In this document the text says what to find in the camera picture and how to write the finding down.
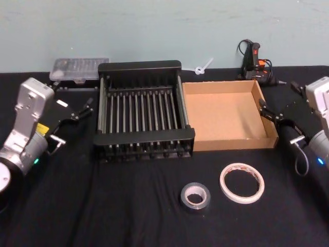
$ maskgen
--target power cord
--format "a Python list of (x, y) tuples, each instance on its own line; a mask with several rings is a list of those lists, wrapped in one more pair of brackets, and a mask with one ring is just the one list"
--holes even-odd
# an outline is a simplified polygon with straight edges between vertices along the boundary
[(268, 79), (267, 82), (272, 80), (273, 77), (273, 70), (272, 70), (272, 62), (269, 59), (262, 59), (269, 67), (269, 75), (268, 75)]
[(245, 54), (241, 51), (241, 44), (242, 43), (247, 43), (247, 45), (249, 45), (249, 44), (252, 44), (252, 41), (251, 40), (241, 40), (240, 43), (237, 45), (238, 50), (244, 56)]
[(296, 159), (295, 159), (295, 171), (296, 171), (296, 173), (297, 173), (299, 176), (304, 177), (304, 176), (306, 176), (306, 175), (308, 174), (308, 170), (309, 170), (308, 158), (307, 158), (307, 156), (306, 156), (304, 150), (300, 148), (300, 146), (298, 145), (298, 143), (294, 143), (294, 144), (295, 144), (295, 146), (297, 147), (297, 149), (302, 153), (302, 155), (304, 156), (305, 161), (306, 161), (306, 171), (305, 171), (304, 173), (300, 173), (300, 172), (298, 171), (298, 157), (299, 157), (299, 156), (297, 156)]

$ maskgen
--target tape roll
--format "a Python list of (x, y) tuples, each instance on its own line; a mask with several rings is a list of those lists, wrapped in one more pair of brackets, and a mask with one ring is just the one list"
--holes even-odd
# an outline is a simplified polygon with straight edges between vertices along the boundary
[[(251, 197), (240, 197), (240, 196), (232, 193), (227, 188), (227, 186), (225, 184), (225, 176), (234, 170), (241, 170), (241, 171), (248, 172), (256, 179), (256, 181), (258, 182), (258, 185), (259, 185), (258, 191), (256, 192), (256, 194), (254, 194)], [(234, 163), (234, 164), (231, 164), (231, 165), (228, 165), (227, 167), (225, 167), (222, 170), (221, 175), (220, 175), (220, 186), (221, 186), (223, 193), (229, 199), (231, 199), (233, 202), (241, 203), (241, 204), (254, 203), (262, 196), (264, 189), (265, 189), (265, 183), (264, 183), (264, 179), (263, 179), (262, 175), (252, 166), (249, 166), (249, 165), (246, 165), (243, 163)]]
[[(189, 199), (190, 195), (199, 195), (202, 201), (199, 203), (191, 202)], [(180, 200), (189, 211), (201, 213), (204, 212), (210, 203), (210, 192), (203, 184), (189, 183), (181, 190)]]

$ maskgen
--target white masking tape roll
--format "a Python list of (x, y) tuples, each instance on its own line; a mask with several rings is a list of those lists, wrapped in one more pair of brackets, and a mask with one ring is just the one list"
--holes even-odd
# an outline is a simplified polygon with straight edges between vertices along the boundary
[[(236, 194), (233, 194), (225, 184), (225, 176), (234, 170), (241, 170), (250, 173), (258, 182), (258, 191), (251, 197), (240, 197)], [(241, 203), (241, 204), (250, 204), (257, 201), (263, 194), (265, 189), (265, 183), (262, 175), (252, 166), (243, 164), (243, 163), (234, 163), (228, 165), (224, 168), (220, 175), (220, 186), (223, 193), (231, 199), (233, 202)]]

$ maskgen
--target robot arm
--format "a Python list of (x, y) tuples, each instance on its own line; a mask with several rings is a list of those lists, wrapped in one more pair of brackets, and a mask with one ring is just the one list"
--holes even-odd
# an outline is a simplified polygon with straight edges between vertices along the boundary
[[(61, 100), (54, 101), (54, 90), (29, 78), (20, 86), (14, 127), (0, 149), (0, 212), (19, 191), (24, 176), (47, 151), (55, 153), (66, 142), (55, 133), (65, 123), (78, 123), (89, 116), (92, 99), (79, 112)], [(57, 142), (50, 153), (49, 142)]]
[(329, 77), (323, 77), (306, 87), (292, 84), (301, 98), (287, 105), (280, 114), (271, 111), (260, 101), (261, 116), (274, 122), (277, 127), (290, 126), (299, 137), (290, 143), (305, 140), (318, 161), (329, 169)]
[(20, 86), (14, 128), (0, 150), (0, 210), (16, 193), (34, 160), (48, 147), (36, 126), (53, 97), (51, 88), (33, 78)]

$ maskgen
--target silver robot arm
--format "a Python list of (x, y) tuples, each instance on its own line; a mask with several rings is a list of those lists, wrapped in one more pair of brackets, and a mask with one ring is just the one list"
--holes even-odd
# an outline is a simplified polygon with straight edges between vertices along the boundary
[(319, 131), (309, 142), (318, 161), (329, 169), (329, 77), (323, 77), (305, 88), (308, 105), (320, 118), (323, 130)]
[(6, 207), (34, 161), (48, 147), (47, 140), (36, 132), (36, 126), (53, 97), (50, 87), (33, 78), (20, 86), (14, 127), (0, 150), (0, 210)]

